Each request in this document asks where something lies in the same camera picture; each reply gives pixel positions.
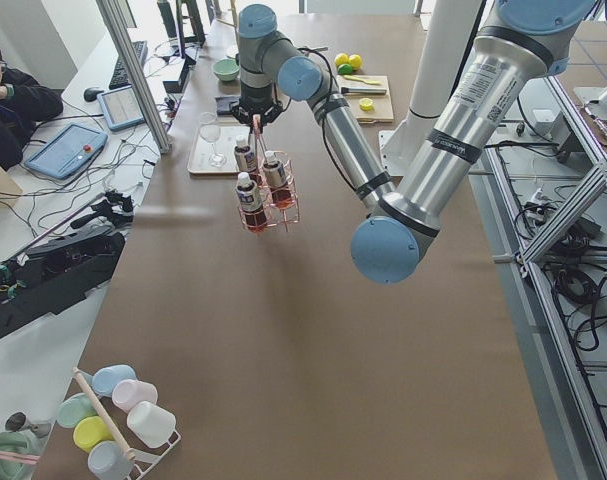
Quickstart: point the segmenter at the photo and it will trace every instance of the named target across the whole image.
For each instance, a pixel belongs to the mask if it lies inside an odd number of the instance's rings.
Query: black keyboard
[[[139,59],[139,63],[143,65],[145,58],[147,57],[147,42],[145,40],[132,42],[136,56]],[[114,73],[112,73],[112,80],[110,80],[109,88],[114,90],[115,88],[125,87],[130,84],[130,80],[127,78],[127,71],[123,61],[119,58],[114,65]]]

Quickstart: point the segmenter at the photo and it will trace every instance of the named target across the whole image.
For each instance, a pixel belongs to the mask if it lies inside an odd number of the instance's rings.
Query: brown table
[[[280,29],[330,58],[360,53],[404,117],[417,19],[292,16]],[[352,265],[364,209],[307,106],[266,129],[294,162],[302,221],[289,233],[242,230],[233,180],[188,175],[197,114],[236,91],[209,71],[231,39],[214,26],[80,365],[133,365],[176,414],[183,441],[149,478],[556,478],[467,182],[414,275],[380,286]],[[85,461],[56,427],[35,478],[92,478]]]

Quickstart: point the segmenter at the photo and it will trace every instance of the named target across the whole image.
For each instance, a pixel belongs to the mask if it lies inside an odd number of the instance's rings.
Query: bottle
[[[256,182],[248,172],[239,173],[236,182],[236,194],[241,203],[245,224],[250,232],[258,233],[267,228],[267,217],[263,210],[263,200]]]
[[[272,193],[272,201],[281,210],[294,204],[292,192],[287,183],[287,175],[283,162],[279,160],[273,151],[265,152],[265,163],[263,163],[265,179]]]
[[[249,143],[245,135],[237,135],[236,147],[234,147],[234,158],[236,158],[236,164],[239,167],[239,172],[247,172],[250,174],[250,178],[256,182],[257,185],[261,185],[261,174],[259,173],[259,164],[256,160],[256,154]]]

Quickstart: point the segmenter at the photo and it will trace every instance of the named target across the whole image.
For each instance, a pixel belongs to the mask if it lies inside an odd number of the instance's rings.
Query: wine glass
[[[227,162],[227,158],[222,153],[216,151],[216,142],[221,137],[221,126],[218,124],[216,114],[204,112],[199,115],[199,136],[208,143],[212,144],[212,155],[209,162],[213,167],[222,167]]]

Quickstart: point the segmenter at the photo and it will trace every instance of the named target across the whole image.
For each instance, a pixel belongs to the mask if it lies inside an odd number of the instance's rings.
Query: pink cup
[[[156,387],[140,380],[121,380],[112,392],[112,402],[125,413],[142,401],[156,404],[158,398]]]

